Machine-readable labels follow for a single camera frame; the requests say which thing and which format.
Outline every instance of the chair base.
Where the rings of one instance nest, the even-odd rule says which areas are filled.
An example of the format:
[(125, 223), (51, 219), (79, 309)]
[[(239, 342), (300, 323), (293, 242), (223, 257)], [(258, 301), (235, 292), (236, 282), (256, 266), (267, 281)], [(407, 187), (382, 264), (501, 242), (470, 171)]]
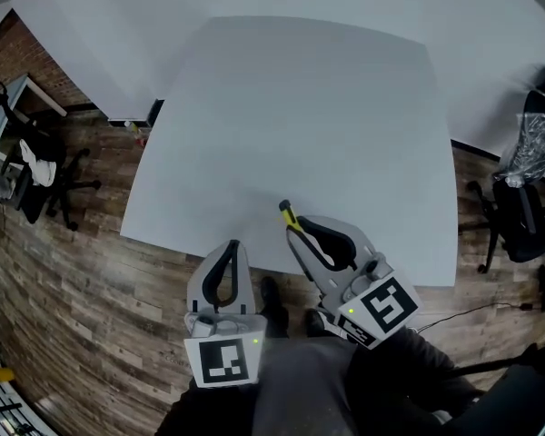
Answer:
[(69, 165), (61, 171), (58, 179), (54, 183), (54, 192), (48, 203), (46, 209), (46, 215), (50, 217), (56, 216), (55, 205), (60, 202), (61, 210), (63, 212), (64, 223), (66, 227), (71, 231), (76, 231), (79, 229), (79, 225), (75, 222), (72, 222), (69, 217), (70, 206), (68, 200), (68, 193), (74, 189), (84, 189), (86, 187), (92, 187), (94, 189), (99, 189), (101, 187), (100, 181), (90, 181), (90, 182), (79, 182), (73, 180), (73, 175), (79, 165), (79, 160), (81, 157), (88, 156), (91, 151), (89, 149), (81, 150), (74, 158)]

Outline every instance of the white desk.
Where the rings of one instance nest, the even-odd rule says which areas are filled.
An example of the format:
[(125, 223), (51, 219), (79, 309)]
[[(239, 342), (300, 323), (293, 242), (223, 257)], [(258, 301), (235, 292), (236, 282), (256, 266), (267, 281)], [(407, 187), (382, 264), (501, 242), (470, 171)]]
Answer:
[(298, 18), (218, 18), (166, 99), (121, 234), (301, 273), (278, 203), (362, 228), (417, 285), (454, 284), (451, 143), (426, 47)]
[[(55, 100), (52, 99), (52, 97), (50, 97), (43, 89), (36, 85), (35, 82), (30, 77), (28, 77), (28, 74), (23, 74), (6, 86), (6, 90), (8, 91), (8, 106), (11, 110), (15, 111), (15, 113), (23, 121), (27, 123), (28, 118), (25, 117), (21, 112), (17, 112), (15, 110), (15, 106), (18, 103), (18, 100), (20, 100), (20, 96), (22, 95), (26, 87), (28, 87), (32, 92), (38, 95), (48, 106), (53, 108), (58, 114), (60, 114), (61, 116), (66, 116), (66, 111), (59, 104), (57, 104)], [(8, 118), (6, 118), (4, 110), (0, 108), (0, 139), (2, 138), (2, 133), (4, 132), (7, 123)], [(6, 154), (0, 151), (0, 160), (5, 160), (5, 158)]]

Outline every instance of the black cable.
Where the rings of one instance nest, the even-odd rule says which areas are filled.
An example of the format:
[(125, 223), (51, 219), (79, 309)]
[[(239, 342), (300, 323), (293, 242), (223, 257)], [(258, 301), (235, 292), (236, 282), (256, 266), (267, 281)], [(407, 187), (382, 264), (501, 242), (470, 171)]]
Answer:
[(487, 305), (482, 305), (481, 307), (477, 307), (475, 309), (470, 309), (470, 310), (468, 310), (466, 312), (455, 313), (452, 316), (449, 316), (447, 318), (442, 318), (441, 320), (438, 320), (437, 322), (433, 322), (433, 323), (427, 324), (426, 326), (422, 326), (420, 329), (418, 329), (418, 333), (423, 332), (423, 331), (427, 330), (428, 328), (431, 328), (432, 326), (436, 326), (438, 323), (446, 322), (448, 320), (451, 320), (452, 318), (456, 318), (457, 316), (466, 315), (467, 313), (476, 312), (477, 310), (486, 309), (487, 307), (494, 307), (495, 305), (505, 305), (507, 307), (511, 307), (512, 309), (520, 309), (520, 310), (523, 310), (523, 311), (533, 309), (533, 305), (530, 304), (530, 303), (522, 303), (521, 305), (513, 305), (512, 303), (507, 303), (507, 302), (488, 303)]
[(442, 372), (442, 378), (444, 380), (448, 380), (451, 378), (456, 378), (457, 376), (464, 376), (467, 374), (494, 372), (495, 370), (500, 370), (501, 368), (507, 368), (517, 363), (520, 363), (520, 357), (513, 357), (511, 359), (493, 360), (492, 362), (476, 363), (474, 365), (469, 365), (467, 367), (453, 368), (451, 370), (446, 370)]

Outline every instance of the white cloth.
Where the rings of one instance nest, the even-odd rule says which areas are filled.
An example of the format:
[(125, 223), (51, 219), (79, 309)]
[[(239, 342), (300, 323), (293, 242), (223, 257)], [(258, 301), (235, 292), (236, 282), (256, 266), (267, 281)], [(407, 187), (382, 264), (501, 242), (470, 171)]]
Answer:
[(28, 166), (33, 172), (33, 180), (35, 185), (50, 187), (53, 185), (56, 174), (56, 163), (46, 162), (45, 160), (36, 160), (35, 154), (30, 150), (30, 147), (24, 139), (20, 140), (20, 148), (22, 150), (22, 159), (28, 163)]

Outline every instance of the wood plank flooring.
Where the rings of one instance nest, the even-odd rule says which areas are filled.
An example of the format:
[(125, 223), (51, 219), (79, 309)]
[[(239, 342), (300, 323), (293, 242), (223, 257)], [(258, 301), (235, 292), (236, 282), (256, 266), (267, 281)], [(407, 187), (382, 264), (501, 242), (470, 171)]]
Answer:
[[(186, 283), (200, 260), (119, 236), (142, 155), (125, 129), (92, 119), (66, 120), (56, 129), (69, 153), (91, 148), (82, 176), (100, 179), (103, 187), (73, 195), (77, 233), (65, 229), (61, 215), (29, 225), (0, 205), (4, 357), (17, 388), (62, 435), (151, 435), (190, 380), (183, 315)], [(477, 221), (480, 208), (464, 188), (487, 178), (496, 164), (460, 150), (454, 160), (460, 221)], [(537, 304), (536, 271), (545, 260), (516, 265), (498, 249), (490, 273), (480, 275), (488, 234), (466, 233), (459, 242), (455, 287), (420, 288), (426, 308), (417, 325), (489, 302)], [(263, 275), (253, 271), (255, 292)], [(272, 275), (291, 331), (299, 334), (302, 312), (317, 303), (318, 293), (302, 277)], [(507, 357), (545, 342), (545, 313), (487, 308), (424, 336), (459, 364)], [(471, 378), (487, 388), (498, 376)]]

